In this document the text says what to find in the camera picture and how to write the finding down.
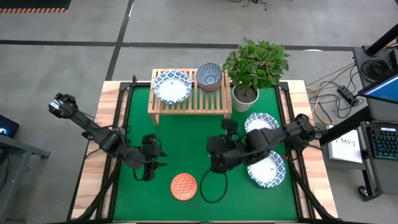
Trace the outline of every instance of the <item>orange mesh ball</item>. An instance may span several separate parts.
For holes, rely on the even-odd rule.
[[[179,200],[189,200],[197,192],[197,181],[191,174],[176,175],[171,184],[172,194]]]

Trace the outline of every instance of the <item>green table mat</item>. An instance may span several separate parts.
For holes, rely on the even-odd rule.
[[[221,115],[161,115],[155,127],[147,113],[149,87],[134,89],[127,135],[133,146],[141,145],[142,136],[156,133],[168,157],[159,158],[167,163],[155,171],[155,179],[138,182],[132,170],[122,164],[114,220],[116,221],[249,221],[297,220],[294,193],[287,169],[284,181],[273,189],[264,189],[252,181],[246,167],[240,165],[228,172],[228,192],[225,198],[209,204],[196,195],[188,201],[179,201],[170,191],[172,179],[179,173],[189,173],[198,184],[209,169],[210,158],[206,151],[209,135],[223,134]],[[259,99],[245,113],[233,111],[232,119],[239,122],[239,132],[244,133],[244,121],[253,112],[269,113],[280,124],[277,97],[274,88],[261,90]],[[285,155],[283,144],[276,151]],[[137,172],[139,178],[142,170]],[[224,176],[210,173],[203,184],[209,200],[220,197],[224,191]]]

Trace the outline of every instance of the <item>wooden dish rack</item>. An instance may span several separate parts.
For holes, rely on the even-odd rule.
[[[173,105],[163,104],[154,94],[153,85],[156,77],[167,70],[178,70],[189,76],[192,81],[192,91],[189,97],[181,103]],[[230,118],[232,114],[230,79],[226,72],[223,72],[221,86],[215,91],[206,91],[198,86],[196,80],[197,69],[194,68],[173,68],[153,69],[150,84],[148,114],[155,124],[159,125],[161,114],[222,114],[224,118]]]

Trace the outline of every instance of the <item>potted plant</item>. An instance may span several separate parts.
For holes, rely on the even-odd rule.
[[[234,88],[232,104],[238,112],[247,111],[259,98],[259,88],[269,88],[278,83],[284,70],[289,70],[282,45],[264,40],[255,43],[244,38],[245,44],[229,53],[223,65]]]

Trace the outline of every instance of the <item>white flower pot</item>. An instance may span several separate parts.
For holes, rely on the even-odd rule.
[[[251,102],[251,103],[242,103],[242,102],[240,102],[239,100],[237,100],[235,98],[235,94],[234,94],[235,88],[236,88],[236,86],[234,86],[234,88],[232,89],[232,108],[235,109],[237,112],[245,112],[248,109],[250,109],[251,105],[253,105],[258,100],[259,95],[260,95],[259,90],[256,90],[257,91],[257,98],[253,102]]]

